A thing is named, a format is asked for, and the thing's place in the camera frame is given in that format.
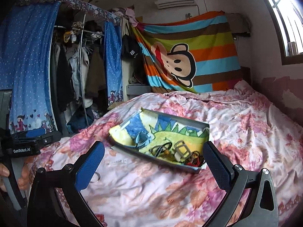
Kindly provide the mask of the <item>silver white hair clip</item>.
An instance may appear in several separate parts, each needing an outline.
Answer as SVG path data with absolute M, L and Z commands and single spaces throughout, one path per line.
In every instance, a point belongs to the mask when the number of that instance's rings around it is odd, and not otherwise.
M 120 159 L 120 160 L 110 161 L 110 162 L 106 163 L 107 166 L 117 166 L 117 165 L 125 165 L 125 164 L 127 164 L 126 159 Z

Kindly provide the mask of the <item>hanging clothes in wardrobe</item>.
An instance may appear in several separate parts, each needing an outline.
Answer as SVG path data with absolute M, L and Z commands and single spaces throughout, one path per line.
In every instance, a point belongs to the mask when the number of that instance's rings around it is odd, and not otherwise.
M 63 135 L 80 132 L 107 111 L 103 39 L 103 25 L 85 14 L 60 13 L 55 21 L 50 90 Z

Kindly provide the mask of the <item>blue dotted wardrobe curtain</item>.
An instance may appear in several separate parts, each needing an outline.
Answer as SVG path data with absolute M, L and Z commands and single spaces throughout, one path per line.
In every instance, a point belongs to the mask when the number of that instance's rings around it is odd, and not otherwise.
M 11 133 L 55 130 L 50 49 L 60 3 L 14 6 L 1 23 L 1 89 L 11 89 Z

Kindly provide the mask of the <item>grey tray with colourful lining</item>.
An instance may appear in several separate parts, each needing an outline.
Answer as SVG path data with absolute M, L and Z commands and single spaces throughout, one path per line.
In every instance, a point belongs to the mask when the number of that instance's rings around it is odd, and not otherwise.
M 131 149 L 142 131 L 154 136 L 152 142 L 143 149 Z M 202 148 L 210 130 L 205 122 L 140 108 L 112 127 L 109 135 L 117 148 L 133 156 L 191 173 L 206 168 Z

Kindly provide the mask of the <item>light blue wristband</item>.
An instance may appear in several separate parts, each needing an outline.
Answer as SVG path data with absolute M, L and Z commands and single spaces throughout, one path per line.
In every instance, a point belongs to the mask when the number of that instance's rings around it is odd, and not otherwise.
M 143 149 L 152 142 L 153 137 L 149 132 L 139 132 L 135 138 L 135 145 L 130 146 L 130 148 L 135 150 Z

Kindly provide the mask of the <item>striped monkey cartoon blanket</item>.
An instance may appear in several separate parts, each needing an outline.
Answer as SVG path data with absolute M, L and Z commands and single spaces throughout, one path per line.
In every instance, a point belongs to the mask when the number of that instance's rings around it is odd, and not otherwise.
M 242 80 L 223 11 L 174 23 L 138 23 L 132 31 L 142 50 L 147 81 L 155 92 L 221 91 Z

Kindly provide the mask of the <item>window with metal bars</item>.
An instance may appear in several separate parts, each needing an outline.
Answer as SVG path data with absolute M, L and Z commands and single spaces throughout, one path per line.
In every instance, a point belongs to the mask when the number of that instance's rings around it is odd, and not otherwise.
M 264 1 L 277 33 L 282 64 L 302 64 L 302 12 L 298 1 Z

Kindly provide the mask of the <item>white wall air conditioner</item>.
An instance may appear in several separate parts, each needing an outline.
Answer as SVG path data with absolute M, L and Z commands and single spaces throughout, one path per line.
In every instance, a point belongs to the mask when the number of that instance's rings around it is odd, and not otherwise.
M 197 5 L 197 0 L 155 0 L 156 7 L 160 9 L 187 7 Z

